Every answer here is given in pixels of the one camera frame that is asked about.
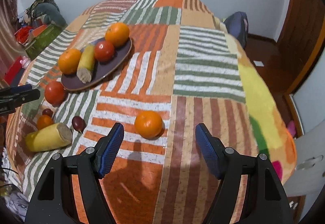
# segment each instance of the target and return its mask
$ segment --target wooden floor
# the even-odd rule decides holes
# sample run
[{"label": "wooden floor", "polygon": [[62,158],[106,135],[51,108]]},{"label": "wooden floor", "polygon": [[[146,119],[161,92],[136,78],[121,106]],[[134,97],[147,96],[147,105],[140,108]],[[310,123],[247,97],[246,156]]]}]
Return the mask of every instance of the wooden floor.
[{"label": "wooden floor", "polygon": [[281,54],[275,44],[254,38],[248,38],[245,51],[253,65],[253,61],[263,62],[264,67],[256,67],[256,70],[268,86],[282,119],[287,125],[292,120],[292,116],[283,93],[293,82],[293,77],[284,70],[285,62]]}]

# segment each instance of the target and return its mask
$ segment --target orange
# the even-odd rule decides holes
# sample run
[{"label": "orange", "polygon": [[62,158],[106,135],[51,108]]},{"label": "orange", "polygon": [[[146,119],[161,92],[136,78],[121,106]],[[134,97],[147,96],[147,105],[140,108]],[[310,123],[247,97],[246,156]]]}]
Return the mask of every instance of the orange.
[{"label": "orange", "polygon": [[151,139],[163,129],[163,120],[155,111],[142,111],[136,116],[134,126],[142,137]]},{"label": "orange", "polygon": [[115,48],[121,47],[128,40],[130,35],[129,27],[122,23],[117,22],[112,24],[105,33],[105,40],[113,43]]},{"label": "orange", "polygon": [[54,122],[48,115],[42,115],[38,118],[36,127],[38,130],[41,130],[49,125],[52,125]]},{"label": "orange", "polygon": [[68,49],[62,53],[57,61],[60,71],[63,74],[73,74],[77,71],[81,57],[81,51],[77,49]]}]

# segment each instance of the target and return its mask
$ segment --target pink object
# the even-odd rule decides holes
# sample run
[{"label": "pink object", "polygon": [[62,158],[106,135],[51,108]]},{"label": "pink object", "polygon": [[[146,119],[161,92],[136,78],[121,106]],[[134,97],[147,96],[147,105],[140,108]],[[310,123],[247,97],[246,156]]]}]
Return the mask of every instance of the pink object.
[{"label": "pink object", "polygon": [[24,56],[21,60],[20,63],[24,69],[27,69],[28,65],[30,64],[30,58]]},{"label": "pink object", "polygon": [[280,161],[272,162],[272,165],[274,167],[274,170],[277,172],[279,179],[282,180],[282,166]]},{"label": "pink object", "polygon": [[293,120],[288,123],[287,130],[291,134],[292,138],[296,135],[296,126]]}]

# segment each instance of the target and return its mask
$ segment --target door handle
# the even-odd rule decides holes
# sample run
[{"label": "door handle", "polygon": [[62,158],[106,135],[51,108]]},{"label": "door handle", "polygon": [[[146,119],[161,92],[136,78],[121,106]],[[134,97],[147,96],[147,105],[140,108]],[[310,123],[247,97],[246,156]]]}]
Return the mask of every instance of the door handle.
[{"label": "door handle", "polygon": [[314,167],[315,164],[317,164],[318,162],[321,162],[323,160],[324,156],[320,155],[318,157],[313,157],[310,159],[307,159],[306,161],[298,164],[295,168],[295,170],[306,170],[306,169],[310,169],[312,167]]}]

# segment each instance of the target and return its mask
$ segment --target patterned blanket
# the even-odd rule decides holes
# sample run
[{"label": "patterned blanket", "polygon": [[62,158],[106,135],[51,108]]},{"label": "patterned blanket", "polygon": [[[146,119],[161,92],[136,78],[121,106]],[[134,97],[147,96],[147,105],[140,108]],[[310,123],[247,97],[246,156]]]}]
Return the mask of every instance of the patterned blanket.
[{"label": "patterned blanket", "polygon": [[[81,49],[122,21],[130,27],[134,54],[110,78],[81,93],[70,93],[53,108],[45,86],[60,80],[57,60],[64,50]],[[195,143],[194,128],[204,122],[225,146],[241,154],[266,153],[282,182],[295,167],[295,147],[274,100],[238,41],[200,0],[107,0],[85,10],[29,66],[21,84],[41,91],[9,117],[6,144],[30,199],[51,156],[80,153],[108,134],[115,122],[125,137],[112,171],[101,181],[117,223],[201,223],[218,181],[210,175]],[[71,126],[79,115],[84,133],[73,133],[63,149],[30,153],[23,138],[36,130],[45,108],[55,122]],[[146,140],[134,130],[142,110],[155,110],[165,131]],[[232,222],[243,205],[242,177]],[[74,192],[80,220],[87,223],[77,176]]]}]

